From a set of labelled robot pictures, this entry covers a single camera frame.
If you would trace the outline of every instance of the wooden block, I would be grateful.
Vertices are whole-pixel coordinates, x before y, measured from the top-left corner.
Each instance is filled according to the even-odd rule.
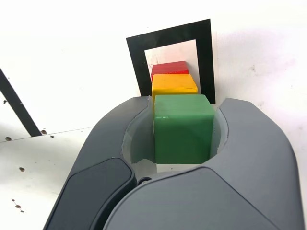
[[[190,74],[155,74],[152,97],[166,94],[197,94],[197,86]]]
[[[152,80],[155,74],[178,74],[189,73],[188,66],[185,61],[177,61],[165,64],[153,65]]]
[[[214,109],[205,95],[158,95],[154,104],[158,164],[201,164],[210,157]]]

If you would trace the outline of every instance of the black square outline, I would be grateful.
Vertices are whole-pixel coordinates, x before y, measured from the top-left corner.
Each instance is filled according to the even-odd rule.
[[[196,40],[201,93],[211,104],[215,103],[210,19],[128,37],[126,40],[141,96],[151,95],[152,90],[145,50]]]

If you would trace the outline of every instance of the dark spot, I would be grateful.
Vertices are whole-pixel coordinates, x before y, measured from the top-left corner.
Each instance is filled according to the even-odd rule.
[[[251,71],[256,72],[255,65],[249,68]]]

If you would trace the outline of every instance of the green cube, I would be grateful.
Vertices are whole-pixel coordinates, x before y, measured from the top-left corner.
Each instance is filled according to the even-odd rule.
[[[202,94],[157,95],[154,144],[158,164],[201,164],[209,159],[214,109]]]

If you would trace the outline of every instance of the black line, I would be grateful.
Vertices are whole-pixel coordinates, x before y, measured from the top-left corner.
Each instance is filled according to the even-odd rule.
[[[210,19],[126,38],[142,96],[151,95],[152,83],[145,50],[196,40],[201,93],[215,103]]]
[[[41,136],[41,132],[37,128],[36,124],[32,120],[31,116],[25,109],[23,103],[19,99],[15,90],[11,86],[10,82],[5,77],[4,73],[0,69],[0,91],[2,92],[5,99],[8,101],[19,120],[23,124],[24,128],[28,131],[30,136],[37,137]]]

